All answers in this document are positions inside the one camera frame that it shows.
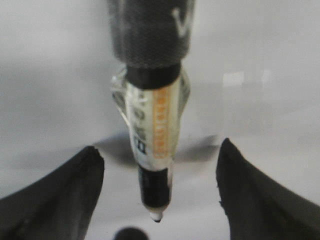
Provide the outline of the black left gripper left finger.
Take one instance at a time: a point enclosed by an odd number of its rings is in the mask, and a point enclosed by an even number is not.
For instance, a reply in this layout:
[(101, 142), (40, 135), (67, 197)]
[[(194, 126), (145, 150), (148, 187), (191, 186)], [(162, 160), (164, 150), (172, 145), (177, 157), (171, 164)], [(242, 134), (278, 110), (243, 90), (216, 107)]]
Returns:
[(33, 184), (0, 200), (2, 240), (83, 240), (104, 180), (105, 162), (87, 146)]

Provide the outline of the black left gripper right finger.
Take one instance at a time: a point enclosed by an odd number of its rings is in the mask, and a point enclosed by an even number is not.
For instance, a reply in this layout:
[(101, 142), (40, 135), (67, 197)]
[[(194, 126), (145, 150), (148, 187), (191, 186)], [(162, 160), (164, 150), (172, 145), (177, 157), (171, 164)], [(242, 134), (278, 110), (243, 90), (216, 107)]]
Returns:
[(247, 161), (225, 138), (216, 181), (232, 240), (318, 240), (320, 207)]

